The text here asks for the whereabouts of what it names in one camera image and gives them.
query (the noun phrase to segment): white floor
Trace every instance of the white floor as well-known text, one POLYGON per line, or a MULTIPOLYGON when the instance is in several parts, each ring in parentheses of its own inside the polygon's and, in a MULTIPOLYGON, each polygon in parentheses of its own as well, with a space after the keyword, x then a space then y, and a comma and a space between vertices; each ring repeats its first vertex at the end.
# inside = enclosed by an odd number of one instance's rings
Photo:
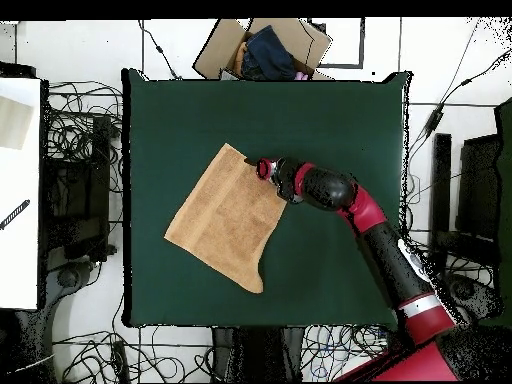
MULTIPOLYGON (((357 62, 359 33, 354 29, 358 27, 354 19, 313 18, 313 22, 326 22, 327 33, 334 39, 326 56, 328 62, 357 62)), ((413 141, 436 102, 440 101, 450 86, 476 22, 476 18, 366 18, 363 69, 321 71, 340 80, 367 81, 382 81, 391 72, 412 71, 414 76, 409 98, 409 128, 413 141)), ((192 69, 192 63, 214 24, 214 20, 151 20, 144 23, 163 48, 176 73, 186 79, 199 78, 192 69)), ((485 70, 501 53, 512 47, 504 35, 511 30, 505 25, 499 19, 479 20, 452 88, 485 70)), ((0 25, 0 60, 16 60, 34 66, 38 76, 50 82, 99 81, 121 90, 120 71, 130 67, 143 70, 150 79, 170 78, 165 61, 147 35, 142 46, 143 38, 137 21, 21 22, 17 28, 16 48, 14 35, 13 26, 0 25)), ((464 140, 496 132, 493 107, 512 97, 512 72, 510 65, 507 65, 503 63, 457 90, 444 109, 445 115, 437 132, 452 134, 453 175, 460 172, 459 156, 464 140)), ((95 98, 91 102, 91 105, 107 107, 113 101, 111 98, 95 98)), ((425 143, 411 166, 412 173, 420 178, 422 188, 430 184, 431 141, 429 139, 425 143)), ((452 199, 455 199, 457 186, 457 179, 454 178, 452 199)), ((428 228, 428 193, 428 190, 423 192, 421 201, 412 207, 416 229, 428 228)), ((453 202, 452 227, 456 211, 456 201, 453 202)), ((119 196, 113 194, 112 220, 118 219, 120 204, 119 196)), ((421 233, 415 238, 426 241, 421 233)), ((111 329, 112 317, 123 290, 120 226, 112 232, 109 241, 118 247, 119 252, 103 265, 97 283, 62 301, 55 317, 55 341, 111 329)), ((139 343, 139 331, 125 328, 120 322, 120 313, 115 320, 115 328, 129 343, 139 343)), ((152 355, 149 345, 152 343, 154 329, 147 327, 141 330, 143 350, 148 355, 152 355)), ((189 371, 195 368, 194 355, 205 352, 204 345, 211 344, 211 336, 207 328, 162 327, 157 331, 154 342, 166 345, 155 348, 157 356, 177 357, 189 371), (170 346, 181 344, 197 347, 170 346)), ((55 346, 55 364, 59 375, 82 348, 77 344, 55 346)), ((132 363, 137 361, 136 356, 133 351, 128 351, 132 363)), ((162 363, 161 366, 164 374, 174 373, 172 363, 162 363)), ((72 373, 70 377, 79 379, 81 370, 72 373)), ((207 375, 199 371, 193 373, 187 381, 208 379, 207 375)), ((161 380, 154 371, 148 371, 142 374, 141 381, 161 380)))

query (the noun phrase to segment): green table surface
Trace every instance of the green table surface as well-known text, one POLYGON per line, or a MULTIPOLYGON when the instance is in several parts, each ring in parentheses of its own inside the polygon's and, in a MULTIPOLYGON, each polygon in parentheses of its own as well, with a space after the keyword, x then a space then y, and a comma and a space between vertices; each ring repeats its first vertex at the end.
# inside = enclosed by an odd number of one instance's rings
POLYGON ((164 234, 224 143, 249 157, 294 156, 350 172, 398 226, 406 73, 386 83, 257 83, 144 81, 130 70, 129 80, 131 325, 395 327, 335 213, 286 206, 260 260, 262 294, 164 234))

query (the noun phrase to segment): tan towel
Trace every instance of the tan towel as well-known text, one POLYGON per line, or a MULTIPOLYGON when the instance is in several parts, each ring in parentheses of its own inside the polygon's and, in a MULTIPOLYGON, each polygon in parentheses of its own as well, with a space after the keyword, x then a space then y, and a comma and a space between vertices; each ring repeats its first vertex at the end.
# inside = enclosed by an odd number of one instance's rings
POLYGON ((286 202, 224 144, 176 213, 165 239, 244 289, 261 293, 258 262, 286 202))

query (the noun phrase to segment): cardboard box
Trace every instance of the cardboard box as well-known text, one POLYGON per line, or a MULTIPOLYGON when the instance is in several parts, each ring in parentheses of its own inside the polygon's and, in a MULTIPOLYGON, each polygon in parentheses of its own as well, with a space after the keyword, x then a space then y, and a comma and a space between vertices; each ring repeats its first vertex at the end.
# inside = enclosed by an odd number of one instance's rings
POLYGON ((297 18, 253 18, 247 31, 236 19, 219 19, 193 68, 206 79, 218 80, 222 69, 233 69, 240 44, 267 25, 272 25, 284 48, 294 57, 297 71, 313 80, 332 80, 315 70, 331 44, 331 37, 297 18))

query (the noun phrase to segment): cable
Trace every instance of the cable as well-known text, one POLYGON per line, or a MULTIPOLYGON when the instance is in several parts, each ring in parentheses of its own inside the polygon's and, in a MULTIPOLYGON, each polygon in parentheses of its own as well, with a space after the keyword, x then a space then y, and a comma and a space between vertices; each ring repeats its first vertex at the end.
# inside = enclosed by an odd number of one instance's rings
POLYGON ((385 327, 373 325, 310 326, 303 339, 306 347, 301 355, 301 371, 309 367, 313 381, 332 381, 354 357, 372 358, 382 354, 383 334, 387 333, 385 327))
MULTIPOLYGON (((412 180, 412 188, 410 191, 407 191, 406 195, 407 196, 410 196, 415 188, 416 188, 416 183, 414 182, 414 175, 411 173, 410 171, 410 168, 411 168, 411 163, 412 163, 412 160, 414 158, 414 156, 416 155, 416 153, 421 149, 421 147, 427 142, 428 138, 430 137, 430 135, 432 134, 433 131, 435 131, 435 129, 437 128, 437 126, 439 125, 439 122, 443 116, 443 113, 442 113, 442 110, 443 110, 443 107, 445 105, 445 103, 447 102, 447 100, 450 98, 450 96, 457 90, 459 89, 460 87, 463 87, 464 85, 467 85, 469 84, 470 82, 472 82, 473 80, 475 80, 476 78, 482 76, 482 75, 485 75, 489 70, 491 70, 493 67, 494 69, 496 69, 499 64, 506 60, 506 58, 508 56, 510 56, 510 53, 512 52, 512 49, 509 49, 507 50, 506 52, 504 52, 503 54, 501 54, 500 56, 498 56, 498 58, 496 58, 493 63, 486 69, 484 70, 483 72, 480 72, 479 74, 475 75, 474 77, 472 78, 468 78, 464 81, 462 81, 459 85, 457 85, 453 90, 451 90, 449 92, 448 95, 446 95, 446 93, 450 90, 451 86, 453 85, 453 82, 455 81, 455 78, 459 72, 459 69, 461 67, 461 64, 462 64, 462 61, 466 55, 466 52, 468 50, 468 47, 469 47, 469 44, 471 43, 471 40, 473 39, 473 35, 475 33, 475 30, 478 26, 478 23, 480 21, 481 18, 478 18, 474 28, 473 28, 473 31, 471 32, 471 35, 469 37, 469 40, 468 42, 466 43, 466 47, 464 49, 464 52, 462 54, 462 57, 459 61, 459 64, 457 66, 457 69, 455 71, 455 74, 452 78, 452 81, 450 82, 450 85, 448 86, 448 88, 446 89, 446 92, 443 94, 443 96, 441 97, 441 101, 439 102, 439 104, 436 106, 436 108, 434 109, 434 111, 432 112, 432 114, 430 115, 429 119, 427 120, 427 122, 425 123, 425 125, 423 126, 423 128, 421 129, 420 133, 418 134, 418 137, 416 138, 415 142, 411 145, 410 147, 410 151, 411 151, 411 155, 409 157, 409 160, 408 160, 408 163, 407 163, 407 176, 411 178, 412 180), (415 145, 420 141, 422 140, 423 141, 420 143, 420 145, 416 148, 416 150, 412 151, 412 149, 415 147, 415 145)), ((419 186, 420 184, 420 180, 419 178, 416 176, 416 178, 418 179, 418 193, 416 194, 418 196, 418 200, 417 202, 415 203, 411 203, 411 199, 409 199, 409 202, 407 203, 407 206, 409 204, 418 204, 420 201, 421 201, 421 196, 420 196, 420 193, 424 190, 421 189, 421 187, 419 186)), ((412 223, 410 223, 409 225, 406 225, 406 227, 408 229, 411 229, 412 228, 412 223)))
POLYGON ((98 267, 98 274, 96 275, 96 279, 88 284, 85 285, 85 287, 89 287, 89 286, 92 286, 96 281, 98 281, 98 279, 100 278, 100 274, 101 274, 101 267, 103 266, 103 262, 100 262, 100 266, 98 267))
POLYGON ((53 353, 52 355, 50 356, 47 356, 46 358, 44 359, 41 359, 40 361, 37 361, 37 362, 34 362, 33 364, 30 364, 30 365, 27 365, 26 367, 23 367, 23 368, 18 368, 17 370, 14 370, 14 371, 11 371, 11 372, 7 372, 6 375, 10 375, 10 374, 14 374, 16 372, 20 372, 20 371, 24 371, 26 369, 29 369, 29 368, 32 368, 32 367, 35 367, 39 364, 42 364, 50 359, 52 359, 53 357, 55 356, 55 353, 53 353))
POLYGON ((142 26, 142 23, 141 23, 141 21, 140 21, 140 20, 137 20, 137 22, 139 23, 139 28, 140 28, 140 30, 141 30, 142 32, 145 32, 146 34, 148 34, 148 35, 151 37, 151 41, 153 41, 153 44, 155 45, 156 51, 157 51, 158 53, 160 53, 160 54, 164 57, 164 59, 165 59, 165 63, 167 63, 167 67, 169 68, 169 71, 171 71, 171 74, 172 74, 173 78, 174 78, 175 80, 180 80, 180 79, 182 79, 181 77, 178 77, 178 76, 176 75, 176 73, 174 72, 174 70, 171 68, 170 63, 169 63, 169 61, 167 60, 167 57, 166 57, 166 56, 165 56, 165 54, 164 54, 164 50, 163 50, 163 49, 158 45, 158 43, 155 41, 155 38, 153 37, 153 34, 151 34, 151 32, 149 32, 146 28, 144 28, 144 27, 142 26))

